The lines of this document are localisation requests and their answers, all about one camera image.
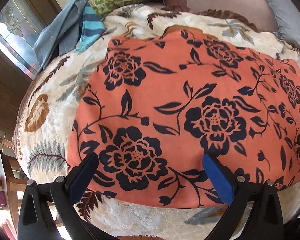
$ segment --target turquoise striped cloth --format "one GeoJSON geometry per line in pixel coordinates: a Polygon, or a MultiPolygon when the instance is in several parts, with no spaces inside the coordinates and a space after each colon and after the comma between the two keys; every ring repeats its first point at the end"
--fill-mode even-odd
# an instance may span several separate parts
{"type": "Polygon", "coordinates": [[[80,44],[76,48],[77,52],[84,52],[97,39],[99,39],[101,34],[105,31],[103,22],[100,21],[95,10],[92,9],[89,4],[84,7],[82,19],[82,33],[80,37],[80,44]]]}

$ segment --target silver bolt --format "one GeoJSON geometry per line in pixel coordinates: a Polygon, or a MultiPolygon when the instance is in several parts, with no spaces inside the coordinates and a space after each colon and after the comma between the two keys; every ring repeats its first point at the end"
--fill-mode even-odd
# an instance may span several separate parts
{"type": "Polygon", "coordinates": [[[274,185],[273,181],[270,180],[270,179],[267,180],[267,183],[268,183],[269,186],[273,186],[274,185]]]}
{"type": "Polygon", "coordinates": [[[59,176],[59,177],[57,177],[56,182],[61,183],[61,182],[63,182],[64,180],[65,180],[65,177],[64,177],[64,176],[59,176]]]}
{"type": "Polygon", "coordinates": [[[238,180],[239,182],[245,182],[245,181],[246,181],[246,178],[245,178],[244,176],[238,176],[238,177],[237,177],[237,180],[238,180]]]}
{"type": "Polygon", "coordinates": [[[34,183],[34,180],[33,180],[33,179],[30,179],[30,180],[27,181],[27,185],[28,185],[28,186],[32,186],[33,183],[34,183]]]}

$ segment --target fleece blanket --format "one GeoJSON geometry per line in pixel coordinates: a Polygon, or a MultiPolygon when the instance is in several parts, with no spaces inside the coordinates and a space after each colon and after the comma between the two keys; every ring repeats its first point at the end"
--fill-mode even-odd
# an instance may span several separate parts
{"type": "MultiPolygon", "coordinates": [[[[237,20],[132,5],[114,10],[105,17],[104,25],[106,31],[102,37],[85,52],[71,51],[54,59],[33,81],[20,106],[15,151],[27,176],[38,183],[51,182],[68,173],[67,147],[79,100],[98,63],[105,59],[110,39],[115,36],[155,38],[173,25],[189,26],[274,59],[295,60],[300,68],[299,50],[271,33],[256,33],[237,20]]],[[[113,197],[111,191],[101,194],[87,190],[75,208],[82,218],[114,236],[151,235],[167,240],[204,238],[225,210],[224,206],[199,209],[149,207],[113,197]]],[[[300,183],[279,192],[279,197],[287,222],[300,208],[300,183]]],[[[251,205],[248,205],[236,234],[242,229],[250,209],[251,205]]]]}

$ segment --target orange floral fabric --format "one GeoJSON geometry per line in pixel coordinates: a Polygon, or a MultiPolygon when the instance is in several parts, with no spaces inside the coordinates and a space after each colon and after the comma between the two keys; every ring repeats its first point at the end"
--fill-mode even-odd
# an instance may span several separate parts
{"type": "Polygon", "coordinates": [[[154,207],[220,204],[210,152],[235,175],[300,181],[300,70],[194,29],[109,42],[79,103],[66,160],[99,157],[89,188],[154,207]]]}

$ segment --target blue garment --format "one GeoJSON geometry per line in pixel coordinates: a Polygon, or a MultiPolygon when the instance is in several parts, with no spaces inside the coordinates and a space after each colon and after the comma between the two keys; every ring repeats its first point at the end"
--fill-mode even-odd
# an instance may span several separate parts
{"type": "Polygon", "coordinates": [[[79,38],[79,21],[88,0],[69,0],[53,22],[44,28],[34,45],[40,64],[38,73],[48,65],[53,51],[59,45],[59,55],[73,50],[79,38]]]}
{"type": "Polygon", "coordinates": [[[77,52],[83,52],[89,48],[101,34],[105,31],[105,26],[100,21],[95,10],[87,4],[83,10],[83,23],[80,44],[77,47],[77,52]]]}

